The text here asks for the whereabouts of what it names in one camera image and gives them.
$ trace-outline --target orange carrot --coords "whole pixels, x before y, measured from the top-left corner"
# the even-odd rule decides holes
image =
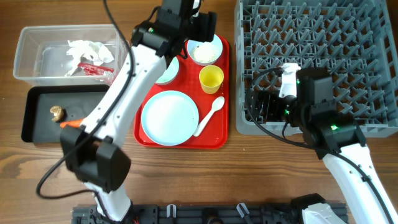
[[[62,122],[60,124],[60,127],[64,128],[66,125],[69,125],[69,126],[71,126],[73,128],[79,128],[80,124],[81,124],[81,122],[83,122],[83,120],[84,120],[84,118],[83,119],[74,120],[74,121],[64,121],[64,122]]]

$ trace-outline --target wooden surface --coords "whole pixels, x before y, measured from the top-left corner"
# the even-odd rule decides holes
[[[218,13],[216,33],[232,45],[235,2],[211,0],[202,8]],[[125,0],[111,1],[109,5],[129,39],[133,27],[159,3],[160,0]],[[21,29],[108,23],[101,1],[0,0],[1,223],[70,223],[73,206],[94,203],[90,195],[55,201],[35,195],[37,182],[62,153],[57,144],[33,145],[21,140],[25,99],[30,89],[12,76]],[[123,149],[132,159],[126,187],[134,203],[289,202],[292,197],[315,192],[327,200],[344,202],[337,183],[314,152],[270,137],[240,135],[234,122],[234,94],[230,112],[229,140],[217,151],[147,149],[129,133]],[[290,138],[300,140],[300,136]],[[369,139],[368,143],[380,179],[398,208],[398,136]],[[44,192],[59,194],[82,188],[62,166],[46,183]]]

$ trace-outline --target spoon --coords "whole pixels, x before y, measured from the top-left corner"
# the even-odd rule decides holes
[[[209,122],[210,118],[213,116],[213,114],[222,109],[225,103],[225,98],[223,96],[218,97],[217,99],[214,100],[210,112],[203,118],[203,120],[200,122],[198,125],[196,131],[193,133],[195,137],[198,137],[200,133],[203,131],[203,129],[206,127],[207,122]]]

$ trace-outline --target gray wire rack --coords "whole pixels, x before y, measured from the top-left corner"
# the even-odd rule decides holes
[[[236,129],[264,134],[244,105],[249,82],[282,63],[326,67],[333,76],[340,113],[351,113],[366,137],[385,138],[398,131],[398,58],[385,1],[238,0],[234,10]],[[265,76],[257,90],[278,90],[279,79]],[[257,120],[281,135],[283,121]],[[287,127],[285,134],[301,133]]]

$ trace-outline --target transparent container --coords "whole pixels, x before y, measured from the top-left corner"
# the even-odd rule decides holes
[[[101,66],[113,68],[111,75],[86,76],[83,69],[70,77],[65,74],[72,69],[69,41],[90,40],[103,43],[112,53],[114,60]],[[14,77],[33,86],[95,85],[109,84],[117,75],[127,56],[113,25],[72,25],[25,27],[19,37]]]

